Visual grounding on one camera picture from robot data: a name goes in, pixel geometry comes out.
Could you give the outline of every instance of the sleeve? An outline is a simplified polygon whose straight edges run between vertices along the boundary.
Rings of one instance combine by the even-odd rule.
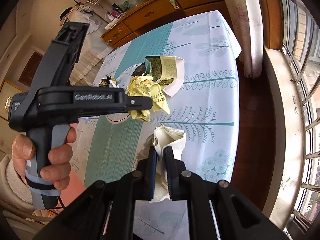
[[[11,154],[0,162],[0,200],[29,214],[34,211],[31,192],[16,172]]]

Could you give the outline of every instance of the white curtain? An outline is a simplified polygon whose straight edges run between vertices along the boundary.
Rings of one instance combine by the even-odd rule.
[[[263,25],[259,0],[225,0],[234,33],[241,45],[239,59],[244,75],[256,78],[261,74],[263,53]]]

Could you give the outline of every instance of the screw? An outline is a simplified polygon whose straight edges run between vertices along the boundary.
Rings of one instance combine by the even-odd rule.
[[[95,183],[94,183],[94,186],[96,187],[96,188],[102,188],[102,187],[104,187],[104,181],[102,181],[102,180],[97,180]]]
[[[229,186],[229,182],[227,182],[226,180],[219,180],[218,182],[219,186],[221,187],[228,187]]]
[[[132,176],[134,176],[135,178],[138,178],[142,175],[141,171],[137,171],[135,170],[133,173],[132,173]]]
[[[190,171],[183,171],[183,172],[181,172],[181,175],[182,175],[183,177],[189,178],[189,177],[191,176],[191,172],[190,172]]]

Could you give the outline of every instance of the gray handle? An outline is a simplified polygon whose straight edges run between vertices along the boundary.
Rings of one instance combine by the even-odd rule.
[[[36,147],[36,155],[26,161],[26,181],[35,209],[54,208],[58,204],[57,196],[61,192],[54,188],[53,182],[43,180],[40,171],[51,164],[48,160],[49,151],[65,143],[69,130],[70,125],[60,124],[54,127],[34,128],[26,133]]]

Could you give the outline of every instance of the yellow crumpled paper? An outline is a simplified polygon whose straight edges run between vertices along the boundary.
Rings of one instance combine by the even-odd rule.
[[[161,91],[161,86],[153,82],[150,74],[146,76],[135,76],[131,79],[127,86],[129,96],[150,97],[153,101],[152,110],[154,112],[162,109],[167,114],[170,114],[167,100],[164,93]],[[145,122],[150,121],[149,110],[132,110],[129,111],[132,119],[140,119]]]

